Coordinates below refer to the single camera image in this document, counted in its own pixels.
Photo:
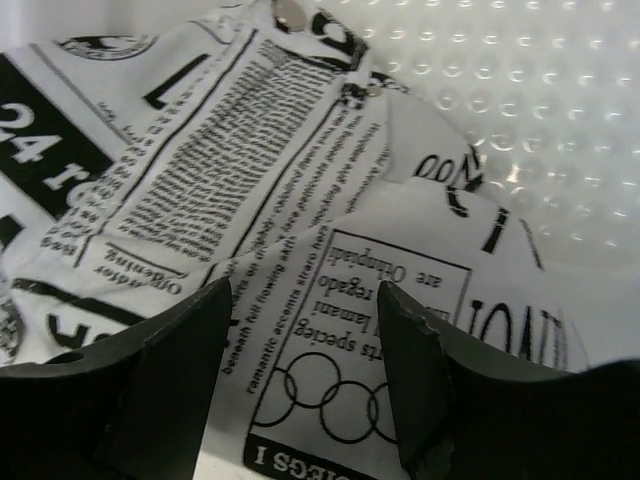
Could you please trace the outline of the white plastic basket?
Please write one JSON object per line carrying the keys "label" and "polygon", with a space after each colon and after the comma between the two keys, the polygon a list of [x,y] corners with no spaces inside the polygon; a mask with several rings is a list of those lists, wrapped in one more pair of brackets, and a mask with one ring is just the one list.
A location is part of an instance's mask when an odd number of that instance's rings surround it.
{"label": "white plastic basket", "polygon": [[489,161],[588,358],[639,353],[639,5],[311,1]]}

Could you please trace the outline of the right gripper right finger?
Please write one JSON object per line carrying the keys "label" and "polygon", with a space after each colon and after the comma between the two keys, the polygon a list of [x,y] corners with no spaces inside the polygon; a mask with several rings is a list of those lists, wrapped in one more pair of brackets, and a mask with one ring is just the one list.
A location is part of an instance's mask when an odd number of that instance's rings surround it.
{"label": "right gripper right finger", "polygon": [[639,363],[578,373],[494,348],[378,288],[402,468],[413,479],[635,479]]}

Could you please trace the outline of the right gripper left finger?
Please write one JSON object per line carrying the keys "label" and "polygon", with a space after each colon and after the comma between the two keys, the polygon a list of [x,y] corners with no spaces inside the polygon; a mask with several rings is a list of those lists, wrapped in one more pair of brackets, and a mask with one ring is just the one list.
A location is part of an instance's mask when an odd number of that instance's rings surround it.
{"label": "right gripper left finger", "polygon": [[1,371],[5,479],[189,479],[231,324],[219,279],[43,364]]}

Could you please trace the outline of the newspaper print trousers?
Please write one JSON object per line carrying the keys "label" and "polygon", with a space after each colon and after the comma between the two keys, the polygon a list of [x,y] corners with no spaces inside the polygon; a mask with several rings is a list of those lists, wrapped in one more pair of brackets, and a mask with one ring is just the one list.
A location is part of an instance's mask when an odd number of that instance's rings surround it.
{"label": "newspaper print trousers", "polygon": [[225,6],[1,56],[1,357],[112,338],[209,283],[233,317],[216,448],[276,479],[398,479],[376,294],[586,366],[483,160],[328,12]]}

